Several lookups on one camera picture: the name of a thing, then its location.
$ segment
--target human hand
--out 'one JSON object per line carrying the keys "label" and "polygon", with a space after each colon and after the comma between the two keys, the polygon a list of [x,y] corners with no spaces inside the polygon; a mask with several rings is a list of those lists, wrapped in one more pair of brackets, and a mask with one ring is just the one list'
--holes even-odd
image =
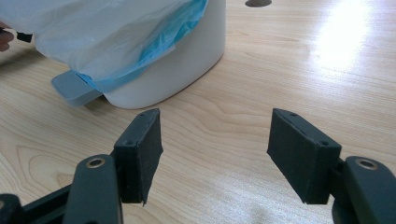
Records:
{"label": "human hand", "polygon": [[6,51],[9,49],[9,42],[14,39],[14,35],[10,32],[3,30],[3,28],[9,28],[4,23],[0,22],[0,51]]}

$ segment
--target tabletop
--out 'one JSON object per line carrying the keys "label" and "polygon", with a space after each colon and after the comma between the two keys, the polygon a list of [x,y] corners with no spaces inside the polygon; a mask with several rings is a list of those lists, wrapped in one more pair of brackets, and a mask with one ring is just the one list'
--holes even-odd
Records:
{"label": "tabletop", "polygon": [[188,88],[128,110],[99,98],[67,106],[51,87],[63,63],[13,41],[0,54],[0,191],[32,202],[108,154],[134,117],[160,108],[163,154],[148,204],[125,223],[332,223],[306,205],[266,153],[273,108],[293,111],[396,173],[396,3],[227,1],[224,55]]}

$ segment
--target wooden table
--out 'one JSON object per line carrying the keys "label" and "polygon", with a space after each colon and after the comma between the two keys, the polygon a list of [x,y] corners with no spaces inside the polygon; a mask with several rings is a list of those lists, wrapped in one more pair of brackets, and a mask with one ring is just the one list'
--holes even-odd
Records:
{"label": "wooden table", "polygon": [[[344,148],[396,173],[393,0],[227,1],[224,56],[162,111],[161,163],[145,207],[125,223],[332,223],[304,205],[266,154],[272,109],[308,119]],[[0,54],[0,191],[23,204],[72,182],[109,153],[142,110],[100,98],[68,107],[50,85],[67,67],[32,44]]]}

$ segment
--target plastic bag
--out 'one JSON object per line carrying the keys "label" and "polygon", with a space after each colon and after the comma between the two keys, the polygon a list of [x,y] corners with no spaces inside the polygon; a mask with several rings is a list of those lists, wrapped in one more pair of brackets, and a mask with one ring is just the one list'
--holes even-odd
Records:
{"label": "plastic bag", "polygon": [[0,21],[91,86],[113,91],[170,52],[208,0],[0,0]]}

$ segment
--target light wood surface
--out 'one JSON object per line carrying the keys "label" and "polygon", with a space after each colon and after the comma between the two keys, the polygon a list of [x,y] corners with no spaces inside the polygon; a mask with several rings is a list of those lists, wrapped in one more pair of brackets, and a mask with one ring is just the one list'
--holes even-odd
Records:
{"label": "light wood surface", "polygon": [[[393,0],[227,1],[224,56],[157,104],[164,153],[148,204],[125,223],[332,223],[305,205],[266,154],[272,109],[308,119],[396,173]],[[0,191],[23,204],[72,182],[83,159],[109,153],[143,110],[100,98],[70,108],[50,85],[67,67],[13,41],[0,54]]]}

